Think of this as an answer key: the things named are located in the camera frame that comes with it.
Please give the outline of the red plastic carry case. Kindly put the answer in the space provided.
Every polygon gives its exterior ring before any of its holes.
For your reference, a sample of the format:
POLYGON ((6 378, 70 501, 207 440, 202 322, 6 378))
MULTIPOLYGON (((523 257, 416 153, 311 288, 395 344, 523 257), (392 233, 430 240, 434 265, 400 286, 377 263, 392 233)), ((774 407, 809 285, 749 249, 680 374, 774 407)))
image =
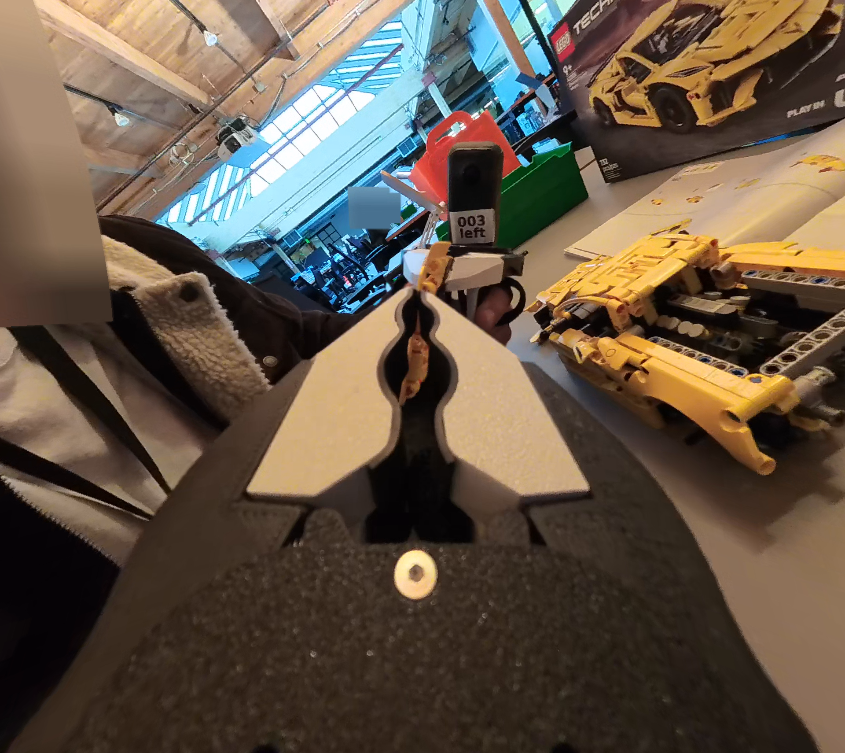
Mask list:
POLYGON ((493 143, 503 151, 503 175, 522 167, 491 113, 477 117, 455 111, 442 118, 428 133, 426 151, 411 170, 410 180, 418 192, 435 204, 448 200, 448 156, 455 144, 493 143))

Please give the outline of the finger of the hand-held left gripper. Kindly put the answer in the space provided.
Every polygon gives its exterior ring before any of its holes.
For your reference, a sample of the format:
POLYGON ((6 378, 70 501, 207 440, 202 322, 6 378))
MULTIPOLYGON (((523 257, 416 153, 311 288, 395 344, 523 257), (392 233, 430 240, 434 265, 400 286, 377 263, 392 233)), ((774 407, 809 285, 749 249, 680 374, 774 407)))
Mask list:
POLYGON ((407 285, 416 292, 435 292, 436 281, 428 271, 430 250, 407 250, 404 252, 404 278, 407 285))
POLYGON ((502 254, 460 254, 449 257, 446 292, 469 292, 498 284, 504 277, 502 254))

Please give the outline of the yellow brick arm assembly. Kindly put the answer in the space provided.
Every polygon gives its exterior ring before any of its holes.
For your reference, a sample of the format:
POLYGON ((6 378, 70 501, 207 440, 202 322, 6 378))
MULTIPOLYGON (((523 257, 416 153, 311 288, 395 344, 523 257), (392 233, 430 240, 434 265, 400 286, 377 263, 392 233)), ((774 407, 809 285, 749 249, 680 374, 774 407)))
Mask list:
POLYGON ((414 250, 430 250, 428 257, 428 271, 436 281, 435 292, 415 292, 412 304, 417 312, 411 324, 411 335, 407 342, 407 372, 400 385, 399 405, 404 406, 409 399, 415 397, 422 388, 423 382, 428 375, 429 346, 423 337, 422 320, 420 310, 421 294, 428 293, 437 295, 445 282, 445 276, 449 270, 452 257, 449 250, 452 244, 449 241, 439 241, 429 248, 416 248, 414 250))

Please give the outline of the yellow toy brick car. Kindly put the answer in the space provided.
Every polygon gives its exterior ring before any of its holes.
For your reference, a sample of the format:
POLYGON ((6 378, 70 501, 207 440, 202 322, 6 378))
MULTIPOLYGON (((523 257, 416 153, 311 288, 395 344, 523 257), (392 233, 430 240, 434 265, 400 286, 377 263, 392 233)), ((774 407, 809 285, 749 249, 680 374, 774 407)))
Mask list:
POLYGON ((602 255, 526 311, 572 373, 653 428, 684 418, 768 475, 769 450, 843 426, 844 257, 797 240, 724 246, 690 220, 602 255))

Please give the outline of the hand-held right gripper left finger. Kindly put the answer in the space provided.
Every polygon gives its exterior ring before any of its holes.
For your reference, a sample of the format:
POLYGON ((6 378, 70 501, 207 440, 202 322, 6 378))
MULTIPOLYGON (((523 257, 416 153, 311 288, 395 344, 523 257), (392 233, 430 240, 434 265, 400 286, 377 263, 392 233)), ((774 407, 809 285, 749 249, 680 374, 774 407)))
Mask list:
POLYGON ((370 471, 396 448, 400 408, 386 359, 405 333, 403 288, 314 357, 245 494, 333 509, 359 531, 375 509, 370 471))

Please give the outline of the ceiling mounted projector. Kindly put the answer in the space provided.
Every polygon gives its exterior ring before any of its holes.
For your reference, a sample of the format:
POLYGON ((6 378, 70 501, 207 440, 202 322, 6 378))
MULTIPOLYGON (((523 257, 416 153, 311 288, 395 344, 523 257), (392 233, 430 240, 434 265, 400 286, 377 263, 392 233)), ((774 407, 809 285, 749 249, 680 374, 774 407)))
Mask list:
POLYGON ((252 146, 259 139, 259 134, 248 117, 238 115, 221 125, 217 132, 217 158, 221 162, 227 162, 240 150, 252 146))

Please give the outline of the open instruction booklet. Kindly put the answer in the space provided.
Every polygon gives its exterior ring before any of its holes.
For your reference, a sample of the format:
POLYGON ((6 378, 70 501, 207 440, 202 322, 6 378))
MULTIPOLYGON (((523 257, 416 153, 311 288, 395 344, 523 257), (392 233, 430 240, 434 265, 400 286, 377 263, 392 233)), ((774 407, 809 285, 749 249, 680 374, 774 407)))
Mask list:
POLYGON ((684 167, 565 251, 612 256, 664 230, 708 235, 724 247, 792 239, 841 249, 843 217, 841 121, 784 148, 684 167))

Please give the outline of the green plastic bin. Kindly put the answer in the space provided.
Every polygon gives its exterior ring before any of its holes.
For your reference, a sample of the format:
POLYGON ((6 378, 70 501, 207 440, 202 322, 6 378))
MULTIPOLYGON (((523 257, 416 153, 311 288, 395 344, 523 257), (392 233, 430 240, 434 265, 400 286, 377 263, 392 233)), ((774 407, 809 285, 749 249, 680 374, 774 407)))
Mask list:
POLYGON ((503 177, 496 246, 517 248, 588 198, 571 144, 503 177))

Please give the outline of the toy car set box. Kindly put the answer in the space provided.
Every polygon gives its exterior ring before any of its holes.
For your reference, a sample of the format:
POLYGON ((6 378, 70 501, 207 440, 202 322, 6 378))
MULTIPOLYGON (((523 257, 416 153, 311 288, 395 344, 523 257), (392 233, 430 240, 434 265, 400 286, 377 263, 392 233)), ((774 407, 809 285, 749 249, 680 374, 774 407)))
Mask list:
POLYGON ((550 35, 607 183, 843 119, 844 0, 576 0, 550 35))

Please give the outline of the person's left hand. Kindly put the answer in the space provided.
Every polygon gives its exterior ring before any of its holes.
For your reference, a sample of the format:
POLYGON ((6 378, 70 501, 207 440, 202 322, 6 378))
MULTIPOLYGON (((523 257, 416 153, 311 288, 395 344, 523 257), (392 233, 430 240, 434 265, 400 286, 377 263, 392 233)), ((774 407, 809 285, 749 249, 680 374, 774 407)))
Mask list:
POLYGON ((473 322, 482 331, 507 346, 511 340, 512 328, 503 317, 512 309, 512 292, 501 285, 485 287, 479 294, 473 322))

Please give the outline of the person's white shirt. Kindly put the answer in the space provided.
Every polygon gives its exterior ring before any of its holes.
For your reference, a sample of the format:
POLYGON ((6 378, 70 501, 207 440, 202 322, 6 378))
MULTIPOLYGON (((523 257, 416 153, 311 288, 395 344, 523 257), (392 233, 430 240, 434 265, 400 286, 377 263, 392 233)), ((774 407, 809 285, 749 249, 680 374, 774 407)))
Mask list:
POLYGON ((167 494, 271 386, 227 319, 2 331, 2 558, 124 566, 167 494))

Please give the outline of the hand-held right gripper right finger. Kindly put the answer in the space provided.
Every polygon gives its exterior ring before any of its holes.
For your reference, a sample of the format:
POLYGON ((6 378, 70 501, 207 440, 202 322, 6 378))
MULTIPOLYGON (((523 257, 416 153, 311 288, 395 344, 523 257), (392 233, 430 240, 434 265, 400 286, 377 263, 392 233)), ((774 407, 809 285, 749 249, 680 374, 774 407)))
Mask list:
POLYGON ((419 305, 429 363, 415 396, 415 537, 469 543, 501 515, 589 497, 521 361, 433 295, 419 305))

